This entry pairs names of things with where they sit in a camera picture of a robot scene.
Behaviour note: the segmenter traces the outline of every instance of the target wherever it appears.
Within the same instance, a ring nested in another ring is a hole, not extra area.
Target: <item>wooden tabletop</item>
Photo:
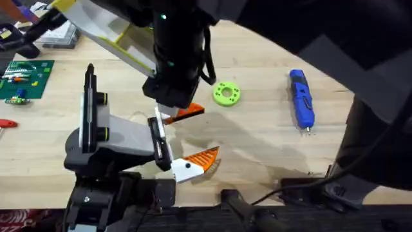
[[[212,53],[218,80],[238,84],[241,99],[229,108],[218,106],[212,86],[201,81],[194,102],[205,113],[166,127],[176,157],[220,146],[212,171],[177,185],[176,205],[215,205],[223,188],[237,188],[252,202],[282,177],[323,176],[337,153],[353,94],[276,44],[229,22],[212,29]],[[27,106],[0,104],[0,118],[19,123],[0,139],[0,209],[66,207],[75,176],[63,167],[64,143],[79,125],[89,63],[95,66],[98,90],[109,94],[113,115],[137,122],[154,115],[155,101],[142,93],[145,77],[85,37],[75,50],[47,49],[38,59],[56,60],[42,99]],[[294,126],[288,91],[292,68],[304,70],[314,98],[312,136]],[[147,178],[166,175],[154,164],[133,170]],[[409,199],[410,193],[381,187],[366,203]],[[264,204],[281,202],[273,198]]]

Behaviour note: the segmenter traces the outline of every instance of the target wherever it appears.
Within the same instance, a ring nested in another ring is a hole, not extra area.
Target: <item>red object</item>
[[[17,127],[17,123],[7,119],[0,119],[0,128],[13,128]]]

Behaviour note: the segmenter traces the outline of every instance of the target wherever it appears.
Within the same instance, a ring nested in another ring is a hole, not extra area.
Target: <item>green gear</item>
[[[230,96],[225,97],[223,91],[228,91]],[[213,99],[221,106],[233,106],[240,99],[240,89],[238,85],[233,82],[219,82],[213,88]]]

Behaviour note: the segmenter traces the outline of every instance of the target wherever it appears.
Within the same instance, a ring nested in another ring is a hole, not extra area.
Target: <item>orange object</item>
[[[219,147],[211,148],[206,151],[196,153],[194,155],[189,155],[184,157],[184,160],[197,164],[203,168],[204,171],[207,171],[216,160],[216,157],[219,153]]]
[[[13,81],[28,81],[27,78],[21,78],[21,77],[14,77]]]
[[[165,125],[172,124],[174,122],[187,119],[189,117],[193,117],[196,115],[199,115],[201,113],[205,113],[205,108],[200,106],[199,104],[196,103],[191,103],[190,106],[187,109],[180,109],[178,111],[177,116],[175,117],[169,117],[168,119],[164,120]]]

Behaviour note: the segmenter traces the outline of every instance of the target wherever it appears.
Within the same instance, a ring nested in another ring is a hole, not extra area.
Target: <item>blue screwdriver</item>
[[[292,94],[294,97],[295,114],[299,127],[306,129],[310,135],[310,128],[315,124],[315,112],[312,106],[312,96],[309,85],[302,70],[292,70],[289,73],[292,80]]]

